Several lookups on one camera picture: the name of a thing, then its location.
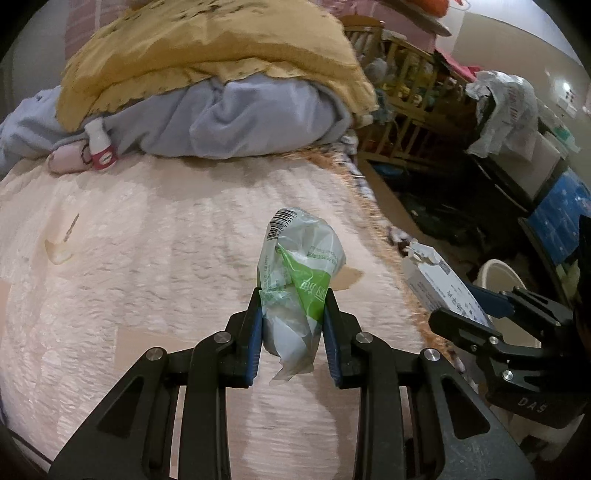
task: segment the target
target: wall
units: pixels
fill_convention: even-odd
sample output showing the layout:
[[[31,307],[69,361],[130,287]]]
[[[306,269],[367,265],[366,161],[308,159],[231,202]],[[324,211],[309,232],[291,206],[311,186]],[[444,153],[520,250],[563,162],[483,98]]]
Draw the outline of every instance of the wall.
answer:
[[[12,57],[14,47],[11,47],[2,61],[0,61],[0,122],[14,110],[14,98],[12,95]]]
[[[453,50],[454,58],[465,65],[480,65],[519,75],[534,87],[537,97],[550,107],[573,133],[578,154],[569,163],[591,186],[591,119],[581,110],[589,90],[589,76],[570,56],[544,40],[492,18],[467,12]],[[576,118],[557,105],[563,84],[568,82],[576,95]]]
[[[550,45],[571,57],[579,64],[581,61],[573,47],[556,26],[550,16],[544,12],[533,0],[468,0],[471,14],[493,18],[541,38]],[[451,37],[439,37],[437,46],[449,53],[453,51],[457,36],[462,27],[464,12],[450,7],[447,15],[441,19],[442,23],[452,32]]]
[[[14,105],[60,83],[69,0],[49,0],[29,20],[12,49]]]

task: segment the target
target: metal pivot screw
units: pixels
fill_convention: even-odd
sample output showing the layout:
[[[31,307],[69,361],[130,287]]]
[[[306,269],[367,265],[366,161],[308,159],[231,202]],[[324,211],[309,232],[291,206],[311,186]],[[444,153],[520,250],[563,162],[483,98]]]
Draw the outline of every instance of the metal pivot screw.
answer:
[[[434,348],[427,348],[424,352],[423,355],[425,356],[425,358],[431,362],[436,362],[437,360],[439,360],[441,358],[441,354],[439,353],[439,350],[435,350]]]
[[[146,358],[151,362],[160,360],[163,355],[164,350],[162,350],[159,346],[155,346],[146,352]]]
[[[228,343],[230,340],[232,340],[232,334],[230,332],[226,332],[225,330],[216,333],[213,336],[213,340],[216,343]]]
[[[355,335],[355,340],[359,343],[371,343],[374,341],[374,336],[368,332],[359,332]]]

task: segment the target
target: mustard yellow blanket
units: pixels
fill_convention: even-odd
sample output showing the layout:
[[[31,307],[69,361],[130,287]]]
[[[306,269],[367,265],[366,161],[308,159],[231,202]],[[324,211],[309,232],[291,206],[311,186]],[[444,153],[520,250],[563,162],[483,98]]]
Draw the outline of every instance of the mustard yellow blanket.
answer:
[[[75,131],[88,115],[133,99],[256,72],[315,80],[354,114],[377,108],[341,23],[308,0],[155,0],[99,30],[70,59],[57,119]]]

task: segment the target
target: white plastic bag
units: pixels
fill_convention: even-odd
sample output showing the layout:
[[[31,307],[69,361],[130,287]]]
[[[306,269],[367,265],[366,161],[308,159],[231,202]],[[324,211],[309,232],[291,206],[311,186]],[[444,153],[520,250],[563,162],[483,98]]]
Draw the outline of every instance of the white plastic bag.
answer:
[[[502,72],[478,72],[476,78],[474,83],[466,85],[466,93],[478,100],[478,121],[482,121],[486,98],[490,94],[495,100],[495,110],[480,138],[466,152],[486,158],[491,153],[498,155],[505,145],[531,161],[538,132],[538,103],[534,88],[522,77]]]
[[[281,358],[274,380],[314,370],[330,278],[345,264],[335,231],[299,208],[282,208],[267,226],[257,276],[263,343]]]

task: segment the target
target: white wall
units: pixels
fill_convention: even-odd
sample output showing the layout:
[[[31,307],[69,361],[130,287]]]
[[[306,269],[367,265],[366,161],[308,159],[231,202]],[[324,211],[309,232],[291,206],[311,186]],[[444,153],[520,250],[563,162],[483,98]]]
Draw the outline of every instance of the white wall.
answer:
[[[0,61],[0,122],[14,110],[14,98],[12,95],[12,56],[14,47],[4,55]]]
[[[533,0],[469,0],[470,12],[484,15],[525,30],[555,46],[581,64],[560,29]]]
[[[66,65],[64,35],[68,12],[69,0],[49,0],[15,40],[12,55],[14,106],[39,90],[59,85]]]
[[[467,0],[470,3],[468,11],[484,17],[494,18],[501,22],[525,30],[538,38],[555,46],[568,55],[579,65],[581,61],[570,46],[568,40],[556,26],[550,16],[544,12],[533,0]],[[452,32],[451,37],[437,37],[437,46],[449,53],[453,51],[457,35],[460,33],[464,12],[450,7],[447,15],[441,19],[442,23]]]

